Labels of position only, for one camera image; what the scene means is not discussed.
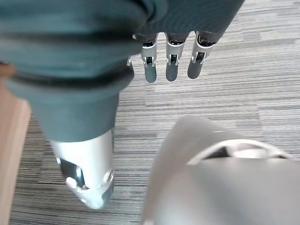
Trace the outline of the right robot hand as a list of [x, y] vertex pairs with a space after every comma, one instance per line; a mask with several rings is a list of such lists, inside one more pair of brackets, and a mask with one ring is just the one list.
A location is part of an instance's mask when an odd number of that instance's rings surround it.
[[0, 58], [16, 68], [8, 89], [27, 100], [67, 185], [91, 209], [114, 185], [113, 129], [120, 92], [140, 54], [156, 80], [157, 36], [166, 36], [166, 78], [174, 81], [195, 32], [188, 77], [199, 76], [241, 0], [3, 0]]

